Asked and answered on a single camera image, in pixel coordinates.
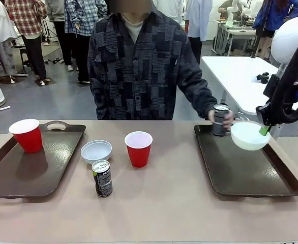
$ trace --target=chest pocket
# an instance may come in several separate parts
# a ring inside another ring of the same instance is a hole
[[[164,86],[176,84],[178,56],[171,51],[154,50],[152,56],[153,83]]]
[[[121,80],[121,62],[117,48],[99,47],[95,64],[105,83]]]

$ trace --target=bowl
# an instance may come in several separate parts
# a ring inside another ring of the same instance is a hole
[[[262,149],[270,141],[271,135],[260,134],[261,125],[253,122],[239,122],[231,127],[231,139],[241,149],[256,151]]]
[[[88,142],[81,149],[81,156],[91,165],[98,160],[108,160],[111,153],[112,145],[102,140]]]

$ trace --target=gray hoodie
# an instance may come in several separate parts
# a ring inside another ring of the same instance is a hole
[[[51,22],[64,21],[64,0],[45,0],[45,5]]]

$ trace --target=plaid shirt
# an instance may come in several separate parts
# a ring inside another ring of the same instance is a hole
[[[7,10],[20,34],[36,35],[42,32],[40,18],[46,18],[46,6],[41,0],[6,0]]]
[[[217,102],[185,32],[154,6],[136,44],[120,14],[98,22],[88,70],[98,119],[172,119],[176,86],[201,117]]]
[[[107,13],[104,0],[65,0],[66,33],[90,37],[95,23]]]

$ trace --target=tray rim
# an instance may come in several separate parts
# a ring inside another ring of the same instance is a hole
[[[215,185],[213,184],[213,181],[212,181],[212,178],[211,178],[211,174],[210,174],[210,171],[208,169],[208,166],[206,164],[206,158],[205,158],[205,153],[204,153],[204,150],[203,148],[201,147],[200,143],[199,143],[199,140],[198,140],[198,134],[199,134],[199,131],[198,131],[198,128],[200,126],[204,126],[204,127],[213,127],[213,125],[195,125],[194,126],[194,132],[195,132],[195,137],[196,137],[196,141],[197,141],[197,144],[200,148],[200,152],[201,152],[201,155],[202,155],[202,158],[203,158],[203,162],[204,162],[204,165],[205,165],[205,169],[208,173],[208,176],[209,176],[209,179],[210,179],[210,183],[211,183],[211,186],[212,188],[214,189],[214,191],[222,196],[237,196],[237,197],[272,197],[272,198],[279,198],[279,197],[298,197],[298,194],[249,194],[249,193],[245,193],[245,194],[241,194],[241,193],[238,193],[238,194],[227,194],[227,193],[222,193],[220,192],[216,187]],[[277,155],[277,153],[273,150],[273,148],[267,144],[266,147],[270,147],[270,149]],[[269,158],[269,156],[266,154],[265,152],[265,147],[261,149],[263,154],[265,154],[266,157]],[[287,168],[287,170],[291,173],[292,177],[298,182],[298,179],[296,178],[296,176],[291,172],[291,170],[288,168],[288,166],[282,161],[282,159],[279,157],[279,159],[281,160],[281,162],[283,163],[283,165]]]
[[[49,125],[53,125],[53,124],[61,124],[64,125],[66,128],[64,130],[62,129],[48,129],[47,127]],[[16,198],[38,198],[38,197],[46,197],[51,195],[58,187],[59,183],[61,182],[61,179],[67,169],[67,166],[70,164],[71,158],[72,156],[75,154],[76,148],[78,147],[80,140],[86,130],[86,126],[85,125],[70,125],[66,122],[60,121],[60,120],[53,120],[53,121],[49,121],[45,124],[40,124],[39,128],[41,130],[41,132],[57,132],[57,133],[62,133],[62,132],[78,132],[80,133],[80,136],[78,138],[78,142],[73,150],[73,152],[71,153],[70,157],[68,158],[68,162],[66,163],[65,167],[62,169],[62,174],[60,175],[59,180],[57,181],[57,184],[55,185],[55,187],[48,193],[46,194],[42,194],[42,195],[33,195],[33,196],[28,196],[28,195],[0,195],[0,198],[5,198],[5,199],[16,199]],[[9,152],[11,152],[11,150],[17,145],[17,141],[15,140],[15,138],[12,136],[3,146],[1,146],[0,151],[4,150],[4,148],[9,145],[10,149],[8,149],[8,152],[5,154],[8,155]]]

